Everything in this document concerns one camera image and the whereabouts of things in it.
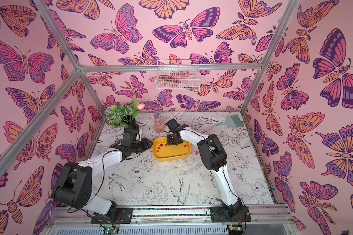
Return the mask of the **aluminium frame post left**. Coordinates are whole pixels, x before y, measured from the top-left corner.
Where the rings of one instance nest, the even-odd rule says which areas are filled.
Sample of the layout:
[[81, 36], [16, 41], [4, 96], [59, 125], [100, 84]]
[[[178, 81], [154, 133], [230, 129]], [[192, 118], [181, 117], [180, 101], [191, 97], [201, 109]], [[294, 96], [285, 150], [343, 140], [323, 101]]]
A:
[[60, 48], [62, 48], [62, 50], [64, 51], [65, 57], [70, 62], [71, 66], [74, 69], [74, 72], [77, 73], [78, 78], [84, 84], [90, 97], [94, 101], [94, 104], [96, 105], [96, 107], [99, 109], [99, 111], [103, 115], [104, 109], [103, 109], [103, 104], [102, 104], [101, 100], [99, 99], [98, 95], [96, 94], [95, 90], [93, 89], [92, 84], [89, 82], [87, 76], [82, 72], [81, 64], [76, 59], [74, 52], [71, 50], [69, 44], [67, 43], [65, 36], [63, 35], [61, 29], [59, 28], [56, 20], [52, 16], [48, 6], [46, 5], [46, 3], [44, 1], [35, 0], [34, 3], [36, 4], [38, 12], [43, 17], [43, 19], [45, 20], [49, 29], [52, 31], [55, 39], [59, 43]]

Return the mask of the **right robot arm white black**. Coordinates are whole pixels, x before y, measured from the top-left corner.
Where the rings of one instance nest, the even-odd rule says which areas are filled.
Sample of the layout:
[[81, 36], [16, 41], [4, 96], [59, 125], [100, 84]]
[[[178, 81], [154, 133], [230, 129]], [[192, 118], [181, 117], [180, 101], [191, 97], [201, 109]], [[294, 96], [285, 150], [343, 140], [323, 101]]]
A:
[[230, 180], [227, 153], [217, 135], [198, 133], [187, 125], [169, 127], [168, 129], [170, 132], [167, 135], [168, 145], [176, 146], [187, 141], [198, 148], [203, 165], [211, 172], [218, 186], [226, 219], [229, 221], [239, 219], [240, 214], [245, 212], [245, 205], [236, 194]]

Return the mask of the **green artificial plant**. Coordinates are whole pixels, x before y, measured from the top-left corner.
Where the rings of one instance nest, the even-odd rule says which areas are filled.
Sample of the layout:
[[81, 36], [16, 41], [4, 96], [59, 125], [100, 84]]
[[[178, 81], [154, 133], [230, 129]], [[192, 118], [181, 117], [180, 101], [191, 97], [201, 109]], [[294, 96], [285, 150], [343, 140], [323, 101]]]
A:
[[128, 127], [127, 122], [135, 119], [144, 108], [145, 104], [140, 103], [136, 97], [132, 97], [130, 105], [112, 105], [105, 109], [106, 124], [126, 129]]

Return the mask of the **aluminium frame post right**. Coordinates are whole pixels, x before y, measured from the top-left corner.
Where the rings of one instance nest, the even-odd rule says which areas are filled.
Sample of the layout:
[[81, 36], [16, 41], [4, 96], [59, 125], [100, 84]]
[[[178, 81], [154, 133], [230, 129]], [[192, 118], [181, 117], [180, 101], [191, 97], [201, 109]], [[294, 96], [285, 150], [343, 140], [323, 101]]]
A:
[[267, 52], [264, 55], [264, 58], [261, 63], [261, 68], [257, 71], [256, 76], [253, 79], [253, 82], [248, 91], [247, 97], [244, 100], [244, 103], [241, 109], [241, 115], [245, 115], [246, 110], [251, 103], [251, 99], [253, 98], [260, 82], [262, 81], [263, 76], [265, 75], [266, 69], [270, 64], [274, 56], [274, 53], [278, 47], [278, 44], [280, 43], [281, 38], [283, 37], [283, 34], [286, 32], [286, 29], [289, 26], [289, 23], [293, 17], [293, 13], [298, 8], [299, 3], [300, 1], [297, 1], [297, 0], [288, 1], [285, 11], [283, 12], [281, 18], [278, 21], [276, 31], [271, 39]]

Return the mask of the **pink spray bottle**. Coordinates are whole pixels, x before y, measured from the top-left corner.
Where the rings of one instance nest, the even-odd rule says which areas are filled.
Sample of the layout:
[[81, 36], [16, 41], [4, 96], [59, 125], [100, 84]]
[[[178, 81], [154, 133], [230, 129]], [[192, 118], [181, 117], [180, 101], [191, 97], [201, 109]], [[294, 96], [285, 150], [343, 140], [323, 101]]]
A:
[[154, 131], [158, 134], [161, 134], [163, 132], [163, 126], [164, 126], [164, 122], [160, 117], [160, 113], [155, 113], [153, 115]]

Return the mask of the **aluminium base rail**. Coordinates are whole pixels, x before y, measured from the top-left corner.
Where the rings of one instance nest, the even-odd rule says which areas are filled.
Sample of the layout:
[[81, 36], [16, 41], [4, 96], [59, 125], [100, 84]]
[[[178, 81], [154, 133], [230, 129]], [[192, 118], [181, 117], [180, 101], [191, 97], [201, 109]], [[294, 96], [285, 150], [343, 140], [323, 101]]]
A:
[[228, 218], [222, 206], [119, 206], [117, 219], [103, 218], [92, 212], [67, 213], [56, 209], [48, 226], [120, 226], [179, 224], [290, 224], [294, 221], [289, 209], [282, 204], [248, 205], [235, 218]]

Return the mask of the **black glossy vase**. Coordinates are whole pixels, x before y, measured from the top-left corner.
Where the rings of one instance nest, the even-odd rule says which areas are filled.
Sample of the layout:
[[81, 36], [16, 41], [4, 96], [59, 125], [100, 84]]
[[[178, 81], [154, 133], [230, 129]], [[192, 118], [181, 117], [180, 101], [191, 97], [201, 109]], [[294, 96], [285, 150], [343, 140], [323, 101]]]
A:
[[127, 129], [132, 129], [132, 130], [136, 130], [137, 132], [140, 132], [140, 127], [139, 127], [139, 125], [137, 124], [136, 119], [133, 119], [133, 120], [131, 120], [131, 121], [128, 121], [128, 122], [127, 122], [127, 125], [128, 125]]

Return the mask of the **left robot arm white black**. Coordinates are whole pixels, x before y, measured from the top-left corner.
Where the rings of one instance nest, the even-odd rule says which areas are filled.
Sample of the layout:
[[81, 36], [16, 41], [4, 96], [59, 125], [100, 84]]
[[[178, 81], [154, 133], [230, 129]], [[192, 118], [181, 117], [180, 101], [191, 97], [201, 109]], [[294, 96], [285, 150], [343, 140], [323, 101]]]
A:
[[120, 140], [107, 151], [89, 160], [66, 163], [52, 191], [52, 199], [75, 208], [106, 215], [116, 208], [116, 203], [93, 193], [93, 179], [111, 166], [127, 160], [133, 153], [139, 155], [153, 146], [144, 138], [135, 143]]

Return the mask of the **aluminium frame top bar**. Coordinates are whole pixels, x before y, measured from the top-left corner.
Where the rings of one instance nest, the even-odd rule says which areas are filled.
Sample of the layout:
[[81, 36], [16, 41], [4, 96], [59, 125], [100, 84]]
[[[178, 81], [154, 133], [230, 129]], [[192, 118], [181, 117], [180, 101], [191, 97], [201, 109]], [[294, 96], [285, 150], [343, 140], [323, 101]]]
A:
[[261, 63], [228, 63], [228, 64], [181, 64], [181, 65], [114, 65], [114, 66], [84, 66], [83, 73], [115, 72], [115, 71], [157, 71], [157, 70], [259, 70]]

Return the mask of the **yellow plastic storage tray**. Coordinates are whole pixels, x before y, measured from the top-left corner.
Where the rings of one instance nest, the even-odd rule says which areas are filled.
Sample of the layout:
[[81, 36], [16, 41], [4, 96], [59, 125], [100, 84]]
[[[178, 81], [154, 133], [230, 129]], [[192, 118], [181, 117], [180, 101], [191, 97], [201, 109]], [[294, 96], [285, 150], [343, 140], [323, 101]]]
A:
[[169, 145], [166, 137], [160, 137], [153, 141], [153, 156], [159, 162], [185, 159], [190, 153], [191, 146], [187, 141], [177, 146]]

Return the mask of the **aluminium frame post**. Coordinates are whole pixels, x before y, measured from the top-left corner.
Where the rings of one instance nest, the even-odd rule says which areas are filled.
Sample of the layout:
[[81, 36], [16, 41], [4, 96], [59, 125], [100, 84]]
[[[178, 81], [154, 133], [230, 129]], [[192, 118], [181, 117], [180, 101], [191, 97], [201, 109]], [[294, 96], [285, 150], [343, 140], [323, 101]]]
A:
[[71, 50], [69, 44], [67, 43], [65, 36], [63, 35], [61, 29], [59, 28], [56, 20], [52, 16], [48, 6], [46, 5], [46, 3], [44, 1], [35, 0], [34, 3], [36, 4], [38, 12], [43, 17], [43, 19], [45, 20], [49, 29], [52, 31], [55, 39], [59, 43], [60, 48], [62, 48], [62, 50], [64, 51], [65, 57], [70, 62], [71, 66], [74, 69], [74, 72], [77, 73], [78, 78], [84, 84], [90, 97], [94, 101], [94, 104], [96, 105], [96, 107], [99, 109], [99, 111], [103, 115], [104, 109], [103, 109], [103, 104], [102, 104], [101, 100], [99, 99], [98, 95], [96, 94], [95, 90], [93, 89], [92, 84], [89, 82], [87, 76], [82, 72], [81, 64], [76, 59], [74, 52]]
[[264, 55], [264, 58], [261, 63], [261, 68], [257, 71], [256, 76], [253, 79], [253, 82], [248, 91], [247, 97], [244, 100], [244, 103], [241, 109], [241, 115], [245, 115], [246, 110], [251, 103], [251, 99], [253, 98], [260, 82], [262, 81], [263, 76], [265, 75], [266, 69], [270, 64], [274, 56], [274, 53], [278, 47], [278, 44], [280, 43], [281, 38], [283, 37], [283, 34], [286, 32], [286, 29], [289, 26], [289, 23], [293, 17], [293, 13], [298, 8], [299, 3], [300, 1], [297, 1], [297, 0], [288, 1], [285, 11], [283, 12], [281, 18], [278, 21], [276, 31], [271, 39], [267, 52]]

